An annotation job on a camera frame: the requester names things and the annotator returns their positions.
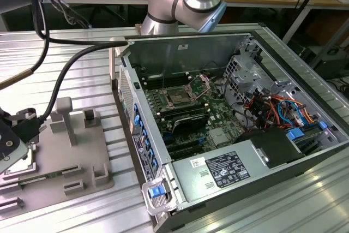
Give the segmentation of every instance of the blue cable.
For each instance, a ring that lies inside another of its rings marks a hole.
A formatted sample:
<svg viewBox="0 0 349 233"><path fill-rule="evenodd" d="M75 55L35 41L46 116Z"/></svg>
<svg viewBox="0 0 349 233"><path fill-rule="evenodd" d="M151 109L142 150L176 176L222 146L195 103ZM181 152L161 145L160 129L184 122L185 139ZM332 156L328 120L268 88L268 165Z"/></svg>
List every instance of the blue cable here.
<svg viewBox="0 0 349 233"><path fill-rule="evenodd" d="M294 125L292 124L292 122L291 122L290 120L284 118L284 116L283 116L282 113L281 113L281 103L282 103L282 102L284 102L284 100L281 101L281 102L279 103L279 105L278 105L278 113L279 113L279 116L280 116L284 121L286 121L286 122L288 122L289 124L291 124L292 128L294 128Z"/></svg>
<svg viewBox="0 0 349 233"><path fill-rule="evenodd" d="M290 100L283 100L283 101L281 101L281 102L279 103L279 105L278 105L278 113L279 113L280 117L281 117L283 120L285 120L286 122L288 122L289 124L291 124L291 126L293 127L292 122L289 121L288 119L284 118L283 115L282 115L282 113L281 113L281 103L282 103L282 102L289 102L291 105L293 105L293 106L296 108L297 113L298 113L300 119L303 121L303 123L309 124L308 120L306 120L306 118L302 116L302 113L300 113L300 110L299 110L299 108L297 107L297 105L295 104L295 102L290 101Z"/></svg>

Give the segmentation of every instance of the barcode sticker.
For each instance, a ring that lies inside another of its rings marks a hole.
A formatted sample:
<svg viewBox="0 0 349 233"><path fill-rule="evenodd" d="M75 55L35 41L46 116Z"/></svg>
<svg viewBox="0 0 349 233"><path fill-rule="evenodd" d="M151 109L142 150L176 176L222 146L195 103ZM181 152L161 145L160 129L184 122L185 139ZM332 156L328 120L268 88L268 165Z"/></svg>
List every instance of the barcode sticker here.
<svg viewBox="0 0 349 233"><path fill-rule="evenodd" d="M192 159L190 162L191 162L191 166L193 168L197 168L198 166L206 165L204 157Z"/></svg>

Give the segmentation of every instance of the metal worktable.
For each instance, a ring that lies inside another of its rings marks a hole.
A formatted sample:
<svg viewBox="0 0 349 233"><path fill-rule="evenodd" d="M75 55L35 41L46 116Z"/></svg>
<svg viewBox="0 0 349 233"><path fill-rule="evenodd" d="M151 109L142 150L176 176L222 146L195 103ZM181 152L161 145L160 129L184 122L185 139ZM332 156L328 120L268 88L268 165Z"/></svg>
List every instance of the metal worktable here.
<svg viewBox="0 0 349 233"><path fill-rule="evenodd" d="M294 54L286 46L276 43L275 35L267 28L258 24L240 24L232 28L258 31L289 64L293 63ZM134 34L133 29L52 31L52 37L69 39L108 40L126 34ZM33 32L3 33L0 36L0 81L33 64L42 45ZM80 46L51 45L45 63L33 76L0 92L1 107L15 113L32 106L42 113L59 71L80 49ZM348 103L344 99L333 98L332 88L314 79L313 72L304 70L300 64L293 66L349 121ZM72 97L75 111L96 107L101 113L115 186L0 221L0 232L153 232L109 86L108 72L107 50L82 57L69 70L59 97ZM306 174L214 212L177 232L217 231L349 232L349 149Z"/></svg>

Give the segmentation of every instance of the warning label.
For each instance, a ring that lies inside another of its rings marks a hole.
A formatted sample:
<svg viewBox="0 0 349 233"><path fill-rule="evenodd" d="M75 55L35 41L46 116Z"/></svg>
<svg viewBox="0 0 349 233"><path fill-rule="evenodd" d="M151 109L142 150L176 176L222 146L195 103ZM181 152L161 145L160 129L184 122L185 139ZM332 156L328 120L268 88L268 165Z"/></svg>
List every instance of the warning label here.
<svg viewBox="0 0 349 233"><path fill-rule="evenodd" d="M152 169L148 164L148 158L146 151L143 148L142 140L139 135L133 136L133 142L135 143L136 150L138 152L138 158L141 161L143 173L147 181L152 181L154 179Z"/></svg>
<svg viewBox="0 0 349 233"><path fill-rule="evenodd" d="M235 151L206 160L218 187L224 188L250 177Z"/></svg>

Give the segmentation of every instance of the power supply label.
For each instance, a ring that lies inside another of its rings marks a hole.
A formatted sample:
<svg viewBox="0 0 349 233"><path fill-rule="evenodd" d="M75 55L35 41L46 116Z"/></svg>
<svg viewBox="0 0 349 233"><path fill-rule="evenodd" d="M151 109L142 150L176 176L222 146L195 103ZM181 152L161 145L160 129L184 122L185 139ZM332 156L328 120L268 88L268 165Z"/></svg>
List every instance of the power supply label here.
<svg viewBox="0 0 349 233"><path fill-rule="evenodd" d="M235 151L207 159L206 165L219 188L230 186L250 177Z"/></svg>

